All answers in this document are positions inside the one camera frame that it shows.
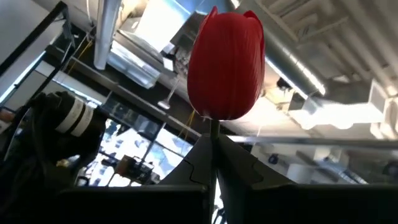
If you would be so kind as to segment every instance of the red tulip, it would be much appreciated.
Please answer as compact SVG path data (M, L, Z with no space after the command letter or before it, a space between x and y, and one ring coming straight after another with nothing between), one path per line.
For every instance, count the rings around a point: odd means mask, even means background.
M202 116L238 119L258 99L264 82L264 34L252 11L205 17L193 45L188 95Z

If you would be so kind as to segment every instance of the light fixture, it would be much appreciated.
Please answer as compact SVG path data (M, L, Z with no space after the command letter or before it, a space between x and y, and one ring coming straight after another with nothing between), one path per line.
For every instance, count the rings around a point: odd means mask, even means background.
M170 99L171 99L171 97L173 96L175 90L177 89L178 83L179 83L179 82L180 82L180 79L177 78L177 81L175 82L175 84L174 84L174 86L173 86L173 88L172 88L172 91L170 91L170 93L169 93L169 95L167 96L166 99L157 102L157 105L158 105L158 106L160 106L161 108L163 108L163 109L165 109L165 110L170 109Z

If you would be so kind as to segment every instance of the ceiling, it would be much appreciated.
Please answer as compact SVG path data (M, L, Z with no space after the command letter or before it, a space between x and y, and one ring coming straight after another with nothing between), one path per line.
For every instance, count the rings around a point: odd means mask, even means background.
M51 10L56 0L34 0ZM354 83L377 80L386 93L398 93L398 1L395 0L253 0L284 31L301 56L306 58L326 80ZM90 29L95 22L98 0L64 0L70 6L72 22ZM124 1L120 21L134 10L138 0ZM203 16L191 18L190 26L180 32L195 33ZM177 94L188 101L184 75ZM331 125L318 125L304 130L289 116L286 107L291 91L276 86L278 74L267 65L266 95L253 109L235 121L223 124L242 135L293 136L341 139L374 139L371 124L354 124L341 130ZM161 76L159 82L173 87L176 80ZM374 153L351 153L358 160L375 158ZM387 159L391 154L380 155Z

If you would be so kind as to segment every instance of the ventilation duct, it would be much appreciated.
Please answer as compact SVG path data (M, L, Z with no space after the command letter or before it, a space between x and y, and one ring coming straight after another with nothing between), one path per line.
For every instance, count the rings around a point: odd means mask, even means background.
M104 70L122 0L99 0L94 66Z
M195 11L207 14L217 6L219 12L228 12L237 4L237 0L151 0L135 34L160 52Z
M323 96L326 93L325 79L295 49L289 36L266 14L254 0L244 0L236 12L252 10L263 25L266 40L266 62L301 97Z

